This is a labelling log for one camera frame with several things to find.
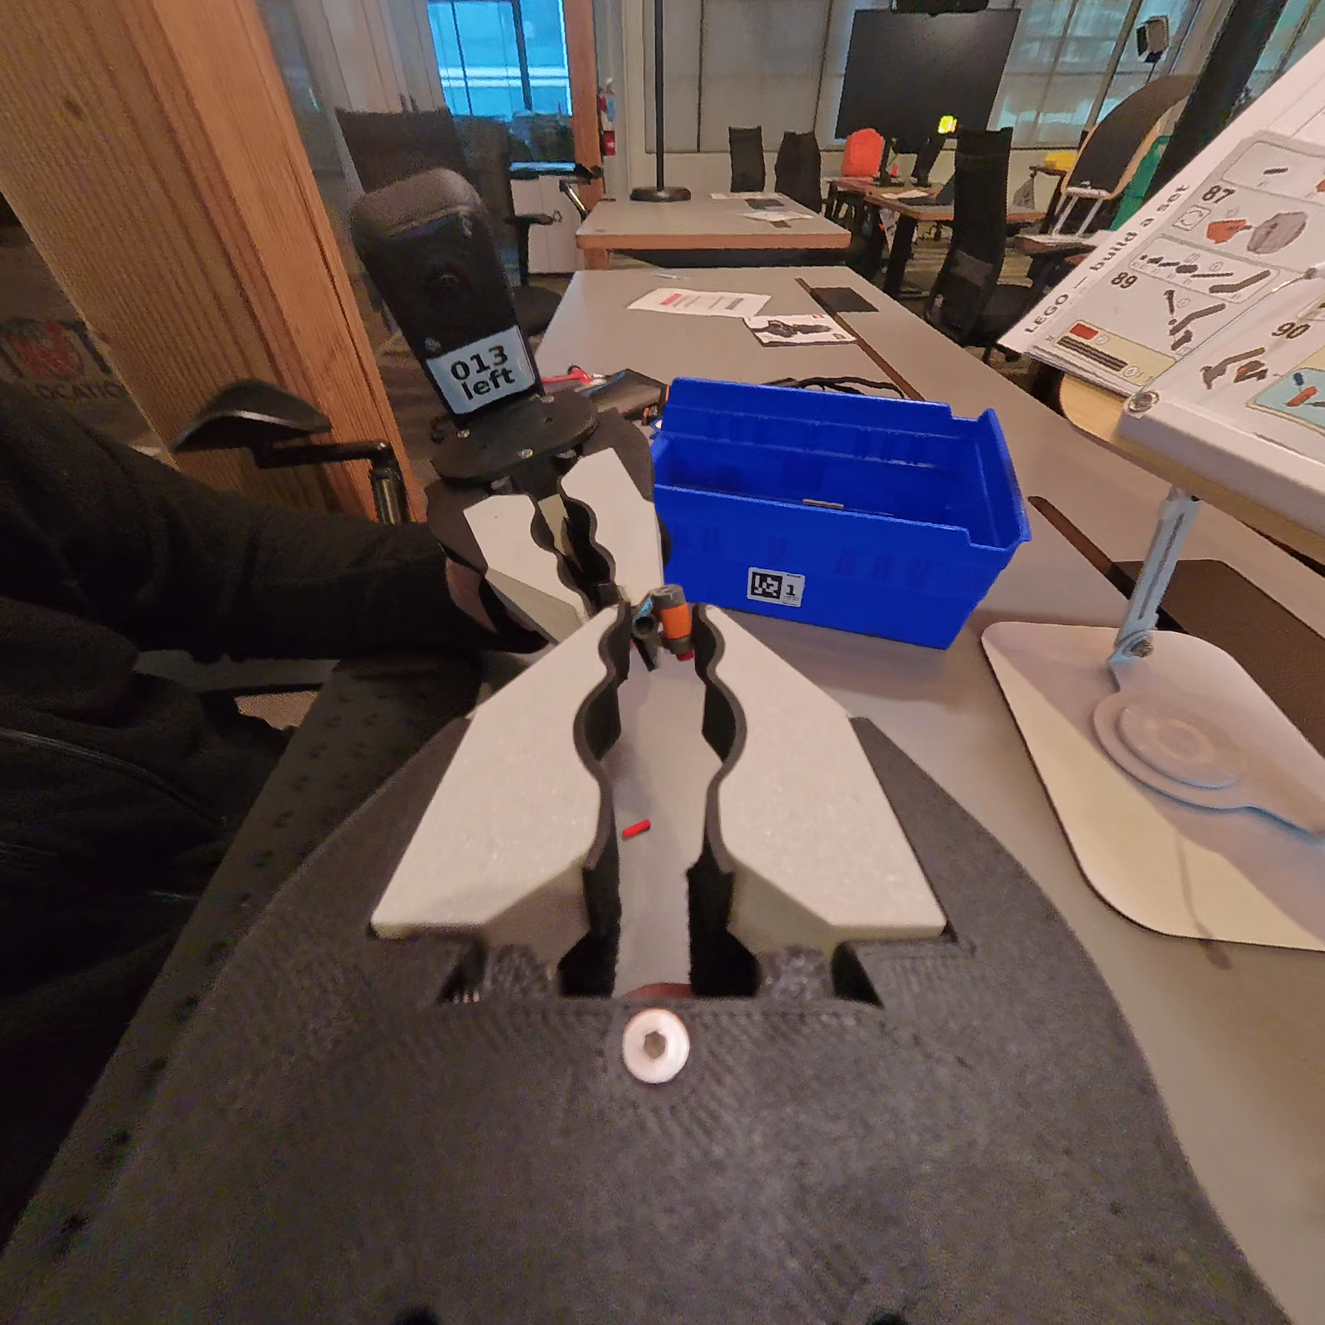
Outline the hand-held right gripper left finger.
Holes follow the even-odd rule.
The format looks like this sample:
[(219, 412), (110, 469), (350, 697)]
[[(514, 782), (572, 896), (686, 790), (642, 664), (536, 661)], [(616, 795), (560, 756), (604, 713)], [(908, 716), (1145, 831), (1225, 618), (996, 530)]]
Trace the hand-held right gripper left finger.
[(572, 997), (608, 997), (621, 934), (605, 754), (632, 629), (607, 607), (482, 700), (391, 874), (370, 929), (525, 948)]

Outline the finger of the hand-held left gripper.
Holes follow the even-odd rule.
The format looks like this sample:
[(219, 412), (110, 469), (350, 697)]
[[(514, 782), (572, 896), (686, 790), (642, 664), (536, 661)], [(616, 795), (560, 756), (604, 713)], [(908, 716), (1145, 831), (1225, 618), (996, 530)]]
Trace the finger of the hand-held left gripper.
[(627, 606), (665, 584), (651, 447), (635, 423), (601, 413), (556, 491), (589, 584), (612, 585)]
[(462, 517), (485, 585), (525, 629), (560, 644), (604, 611), (530, 495), (492, 494), (465, 506)]

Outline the small grey orange brick joint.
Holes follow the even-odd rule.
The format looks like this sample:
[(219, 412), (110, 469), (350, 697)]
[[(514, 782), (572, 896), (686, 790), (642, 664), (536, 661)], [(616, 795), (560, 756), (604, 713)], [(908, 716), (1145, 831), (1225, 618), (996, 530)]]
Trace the small grey orange brick joint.
[(660, 585), (632, 607), (631, 636), (645, 669), (656, 670), (667, 653), (698, 677), (708, 677), (724, 647), (720, 623), (705, 604), (692, 606), (679, 585)]

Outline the person's left forearm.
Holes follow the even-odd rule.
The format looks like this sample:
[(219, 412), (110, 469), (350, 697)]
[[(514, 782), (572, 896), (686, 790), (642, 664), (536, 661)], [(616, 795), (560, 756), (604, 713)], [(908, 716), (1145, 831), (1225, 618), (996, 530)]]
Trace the person's left forearm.
[(209, 489), (7, 387), (1, 462), (3, 625), (44, 607), (145, 652), (231, 658), (503, 645), (455, 609), (418, 525)]

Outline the white book stand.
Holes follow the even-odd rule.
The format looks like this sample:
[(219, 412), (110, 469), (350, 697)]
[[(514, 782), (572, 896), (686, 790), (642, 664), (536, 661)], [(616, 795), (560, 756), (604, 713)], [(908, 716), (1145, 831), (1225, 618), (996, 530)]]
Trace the white book stand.
[(1156, 934), (1321, 953), (1321, 753), (1222, 648), (1157, 629), (1202, 508), (1321, 557), (1291, 521), (1126, 435), (1082, 429), (1170, 481), (1127, 611), (1105, 626), (1000, 622), (982, 650), (1086, 883)]

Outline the blue plastic bin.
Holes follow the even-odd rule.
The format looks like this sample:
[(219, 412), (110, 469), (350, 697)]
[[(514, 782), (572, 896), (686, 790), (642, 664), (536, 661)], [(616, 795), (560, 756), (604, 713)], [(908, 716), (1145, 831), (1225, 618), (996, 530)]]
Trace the blue plastic bin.
[(690, 603), (946, 650), (1031, 538), (992, 409), (676, 377), (651, 453)]

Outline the printed leaflet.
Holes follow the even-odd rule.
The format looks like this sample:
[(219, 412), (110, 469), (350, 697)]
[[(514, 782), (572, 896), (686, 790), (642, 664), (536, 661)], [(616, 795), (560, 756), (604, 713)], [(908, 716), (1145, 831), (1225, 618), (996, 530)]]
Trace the printed leaflet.
[(809, 349), (854, 342), (851, 331), (825, 312), (747, 317), (742, 323), (755, 342), (766, 349)]

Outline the grey meeting table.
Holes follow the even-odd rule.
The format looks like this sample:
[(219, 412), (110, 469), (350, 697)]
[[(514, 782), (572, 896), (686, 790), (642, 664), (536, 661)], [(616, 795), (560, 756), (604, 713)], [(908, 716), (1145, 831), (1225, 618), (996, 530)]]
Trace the grey meeting table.
[(752, 254), (757, 267), (785, 254), (845, 254), (850, 232), (779, 193), (695, 194), (683, 202), (601, 200), (575, 230), (588, 271), (605, 271), (612, 254), (660, 259), (697, 256), (730, 268)]

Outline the black floor lamp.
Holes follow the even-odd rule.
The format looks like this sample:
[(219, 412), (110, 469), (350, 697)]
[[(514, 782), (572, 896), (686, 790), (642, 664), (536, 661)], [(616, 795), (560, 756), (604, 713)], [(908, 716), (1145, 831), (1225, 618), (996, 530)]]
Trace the black floor lamp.
[(686, 205), (690, 202), (690, 191), (684, 186), (670, 185), (667, 178), (667, 65), (665, 65), (665, 3), (651, 2), (653, 33), (653, 90), (651, 107), (654, 123), (654, 177), (649, 185), (631, 189), (629, 202), (634, 205)]

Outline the wooden pillar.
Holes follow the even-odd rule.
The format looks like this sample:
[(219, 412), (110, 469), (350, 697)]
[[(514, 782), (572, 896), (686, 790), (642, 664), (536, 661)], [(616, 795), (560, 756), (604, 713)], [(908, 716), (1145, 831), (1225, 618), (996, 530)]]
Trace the wooden pillar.
[(153, 434), (258, 379), (388, 442), (422, 513), (255, 3), (1, 5), (3, 196)]

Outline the wooden desk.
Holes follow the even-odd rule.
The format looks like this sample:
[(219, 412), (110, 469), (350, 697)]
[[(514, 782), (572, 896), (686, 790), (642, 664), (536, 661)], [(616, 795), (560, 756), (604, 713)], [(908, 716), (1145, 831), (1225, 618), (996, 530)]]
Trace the wooden desk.
[(894, 300), (919, 298), (905, 284), (916, 232), (921, 226), (951, 227), (952, 189), (889, 188), (862, 177), (836, 177), (826, 183), (825, 219), (850, 234), (847, 265)]

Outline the large black monitor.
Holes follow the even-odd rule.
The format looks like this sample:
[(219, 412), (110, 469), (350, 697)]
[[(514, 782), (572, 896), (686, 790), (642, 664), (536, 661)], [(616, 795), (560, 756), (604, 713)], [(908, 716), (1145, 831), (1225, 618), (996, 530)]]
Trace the large black monitor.
[(1017, 8), (856, 10), (834, 137), (869, 128), (913, 153), (937, 137), (943, 118), (985, 129), (1020, 17)]

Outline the toy instruction booklet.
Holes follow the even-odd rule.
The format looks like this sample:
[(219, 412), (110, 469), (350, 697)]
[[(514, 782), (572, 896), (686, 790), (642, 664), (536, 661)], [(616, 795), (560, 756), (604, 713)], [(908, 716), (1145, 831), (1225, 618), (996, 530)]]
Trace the toy instruction booklet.
[(1131, 437), (1321, 461), (1321, 43), (1001, 344), (1121, 396)]

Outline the curved black wooden chair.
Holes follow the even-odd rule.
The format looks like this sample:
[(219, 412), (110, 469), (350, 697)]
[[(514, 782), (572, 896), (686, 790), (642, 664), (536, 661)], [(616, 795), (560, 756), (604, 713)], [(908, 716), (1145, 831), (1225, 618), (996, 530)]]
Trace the curved black wooden chair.
[(1086, 133), (1060, 189), (1050, 235), (1090, 235), (1113, 218), (1151, 144), (1195, 82), (1194, 76), (1157, 77)]

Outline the wall poster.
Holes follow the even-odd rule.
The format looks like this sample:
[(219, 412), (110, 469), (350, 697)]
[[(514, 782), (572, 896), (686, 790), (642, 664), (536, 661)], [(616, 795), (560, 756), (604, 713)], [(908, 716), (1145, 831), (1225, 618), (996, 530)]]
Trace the wall poster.
[(3, 319), (1, 372), (23, 388), (119, 385), (88, 328), (75, 319)]

